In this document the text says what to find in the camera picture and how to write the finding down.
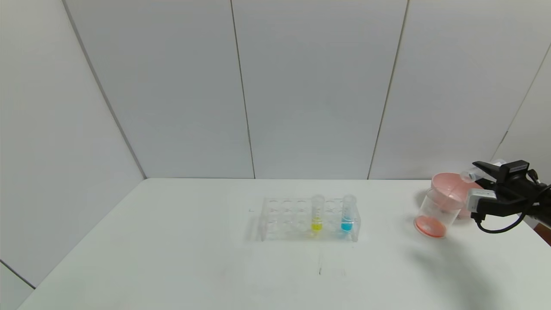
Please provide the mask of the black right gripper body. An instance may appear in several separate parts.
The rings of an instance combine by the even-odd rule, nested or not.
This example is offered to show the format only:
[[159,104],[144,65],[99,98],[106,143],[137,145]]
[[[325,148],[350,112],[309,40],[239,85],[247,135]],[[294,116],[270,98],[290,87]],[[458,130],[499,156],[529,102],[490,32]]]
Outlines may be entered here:
[[543,190],[543,182],[529,163],[524,160],[512,161],[498,167],[495,193],[498,200],[515,201],[525,199],[531,201]]

